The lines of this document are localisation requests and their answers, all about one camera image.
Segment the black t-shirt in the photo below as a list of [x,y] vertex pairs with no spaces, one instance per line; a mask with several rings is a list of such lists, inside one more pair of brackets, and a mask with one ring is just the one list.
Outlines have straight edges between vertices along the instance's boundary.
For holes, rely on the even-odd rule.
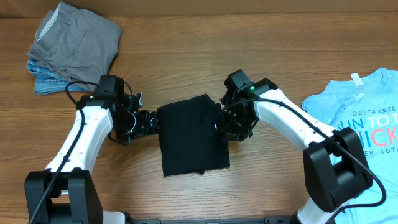
[[220,111],[220,104],[207,94],[158,108],[165,177],[230,167],[228,143],[216,130]]

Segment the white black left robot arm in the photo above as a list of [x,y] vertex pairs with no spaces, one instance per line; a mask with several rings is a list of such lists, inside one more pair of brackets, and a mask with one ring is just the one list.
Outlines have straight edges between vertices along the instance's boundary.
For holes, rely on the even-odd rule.
[[143,109],[142,93],[116,75],[103,75],[94,92],[80,100],[63,146],[43,171],[24,182],[30,223],[132,223],[128,212],[103,209],[92,173],[106,139],[129,146],[158,132],[157,113]]

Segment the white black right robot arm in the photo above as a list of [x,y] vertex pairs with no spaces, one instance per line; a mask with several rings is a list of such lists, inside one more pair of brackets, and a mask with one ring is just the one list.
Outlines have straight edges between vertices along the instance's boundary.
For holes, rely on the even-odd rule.
[[272,125],[303,155],[306,204],[292,216],[265,223],[334,223],[349,208],[382,205],[386,189],[369,169],[358,134],[337,130],[291,102],[269,79],[250,81],[242,70],[228,75],[216,129],[227,141],[243,141],[258,121]]

